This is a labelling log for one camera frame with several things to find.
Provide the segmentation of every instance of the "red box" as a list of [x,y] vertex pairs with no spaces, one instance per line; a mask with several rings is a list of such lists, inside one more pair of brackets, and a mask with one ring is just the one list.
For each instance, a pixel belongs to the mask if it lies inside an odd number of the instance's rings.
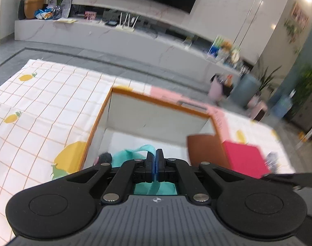
[[257,147],[229,141],[224,141],[223,147],[231,170],[254,178],[270,173]]

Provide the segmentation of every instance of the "teal wall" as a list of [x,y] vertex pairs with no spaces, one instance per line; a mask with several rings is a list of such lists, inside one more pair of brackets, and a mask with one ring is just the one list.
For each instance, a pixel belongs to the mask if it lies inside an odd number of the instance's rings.
[[276,102],[278,102],[282,95],[289,95],[291,93],[291,91],[295,88],[297,84],[303,66],[307,63],[312,65],[312,29],[291,70],[289,71],[275,94],[269,100],[270,106],[276,104]]

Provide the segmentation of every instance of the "water bottle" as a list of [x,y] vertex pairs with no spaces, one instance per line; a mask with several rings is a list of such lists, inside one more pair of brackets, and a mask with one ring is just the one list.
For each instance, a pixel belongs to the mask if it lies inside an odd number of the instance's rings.
[[268,169],[271,171],[271,173],[277,172],[277,162],[278,162],[278,156],[274,152],[270,152],[266,159],[265,159],[265,165],[268,167]]
[[293,90],[289,96],[283,95],[280,100],[275,104],[274,107],[272,107],[271,112],[278,118],[283,118],[285,114],[288,113],[288,111],[293,106],[293,103],[291,101],[291,98],[295,94],[295,90]]

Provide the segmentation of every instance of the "gold vase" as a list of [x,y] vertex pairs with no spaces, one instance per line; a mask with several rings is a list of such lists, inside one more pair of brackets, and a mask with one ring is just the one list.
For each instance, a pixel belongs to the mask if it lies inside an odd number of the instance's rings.
[[27,19],[35,18],[35,11],[42,9],[44,0],[25,0],[24,12]]

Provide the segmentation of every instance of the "books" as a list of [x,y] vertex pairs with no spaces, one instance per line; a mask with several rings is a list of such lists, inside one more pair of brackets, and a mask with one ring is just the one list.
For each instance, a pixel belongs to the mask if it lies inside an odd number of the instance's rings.
[[68,24],[72,24],[76,21],[77,21],[77,19],[70,19],[70,18],[60,18],[60,19],[56,20],[56,22],[62,22],[62,23],[68,23]]

